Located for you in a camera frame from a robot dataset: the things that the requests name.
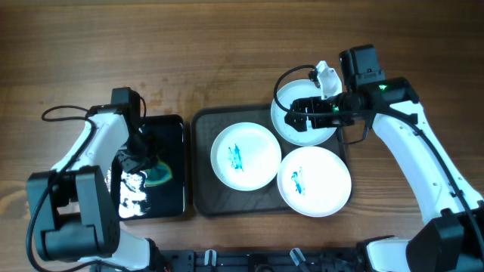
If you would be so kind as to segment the green yellow sponge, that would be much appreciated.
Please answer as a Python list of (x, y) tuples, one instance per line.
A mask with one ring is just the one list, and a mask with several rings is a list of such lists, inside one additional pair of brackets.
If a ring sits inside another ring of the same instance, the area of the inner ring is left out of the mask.
[(145, 187), (155, 187), (172, 179), (172, 169), (163, 161), (158, 161), (145, 171)]

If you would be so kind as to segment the white plate back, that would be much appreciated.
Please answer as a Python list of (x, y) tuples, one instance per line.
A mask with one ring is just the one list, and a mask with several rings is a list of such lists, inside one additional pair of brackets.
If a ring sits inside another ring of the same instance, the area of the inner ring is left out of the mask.
[[(278, 91), (278, 100), (286, 108), (299, 98), (321, 96), (322, 92), (316, 88), (309, 79), (298, 79), (287, 83)], [(337, 130), (336, 128), (311, 128), (309, 122), (308, 131), (299, 132), (284, 122), (287, 113), (283, 111), (273, 100), (271, 103), (271, 121), (277, 133), (286, 141), (297, 146), (315, 146), (327, 141)]]

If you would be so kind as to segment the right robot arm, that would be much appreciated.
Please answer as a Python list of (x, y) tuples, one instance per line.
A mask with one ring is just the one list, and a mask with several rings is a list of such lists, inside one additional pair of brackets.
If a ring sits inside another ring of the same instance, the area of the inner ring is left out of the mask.
[(420, 99), (404, 78), (346, 81), (348, 90), (323, 92), (278, 104), (284, 121), (301, 131), (350, 126), (366, 129), (387, 145), (420, 208), (424, 228), (411, 240), (366, 242), (366, 266), (374, 271), (481, 271), (483, 197), (462, 178), (427, 122)]

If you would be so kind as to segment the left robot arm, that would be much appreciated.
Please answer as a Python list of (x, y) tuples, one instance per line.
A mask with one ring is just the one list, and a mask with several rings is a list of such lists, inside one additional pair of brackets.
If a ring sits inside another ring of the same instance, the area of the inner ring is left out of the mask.
[(44, 269), (40, 261), (71, 262), (74, 271), (169, 270), (153, 240), (121, 230), (104, 180), (114, 160), (128, 172), (152, 160), (152, 144), (140, 132), (140, 106), (121, 102), (86, 110), (84, 130), (68, 154), (28, 178), (25, 247), (35, 270)]

